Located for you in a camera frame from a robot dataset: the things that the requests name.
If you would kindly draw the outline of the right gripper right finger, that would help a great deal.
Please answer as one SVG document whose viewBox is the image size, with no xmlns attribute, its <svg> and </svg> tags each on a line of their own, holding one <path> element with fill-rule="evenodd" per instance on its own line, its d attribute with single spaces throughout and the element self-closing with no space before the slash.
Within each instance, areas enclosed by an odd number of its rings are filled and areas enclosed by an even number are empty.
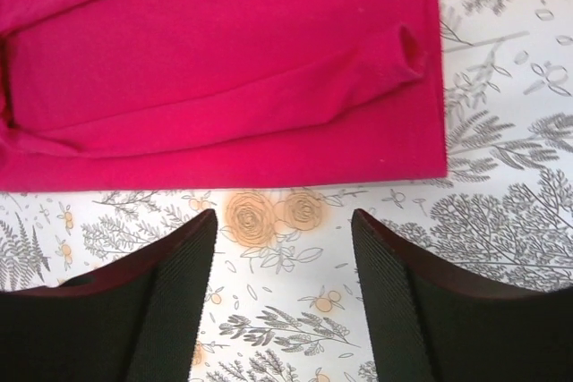
<svg viewBox="0 0 573 382">
<path fill-rule="evenodd" d="M 458 267 L 357 209 L 352 241 L 381 381 L 569 381 L 572 291 Z"/>
</svg>

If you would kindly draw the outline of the magenta pink t-shirt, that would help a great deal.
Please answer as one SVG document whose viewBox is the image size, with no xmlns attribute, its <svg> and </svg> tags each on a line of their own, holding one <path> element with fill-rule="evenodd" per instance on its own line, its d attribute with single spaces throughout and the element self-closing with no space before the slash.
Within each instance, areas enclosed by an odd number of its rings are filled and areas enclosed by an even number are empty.
<svg viewBox="0 0 573 382">
<path fill-rule="evenodd" d="M 3 191 L 447 171 L 438 0 L 1 0 Z"/>
</svg>

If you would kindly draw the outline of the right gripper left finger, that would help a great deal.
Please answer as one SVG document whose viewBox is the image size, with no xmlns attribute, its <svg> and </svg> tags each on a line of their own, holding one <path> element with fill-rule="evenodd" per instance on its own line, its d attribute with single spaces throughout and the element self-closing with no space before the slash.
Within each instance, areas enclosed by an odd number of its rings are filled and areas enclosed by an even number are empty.
<svg viewBox="0 0 573 382">
<path fill-rule="evenodd" d="M 185 381 L 218 230 L 201 212 L 57 287 L 1 294 L 3 381 Z"/>
</svg>

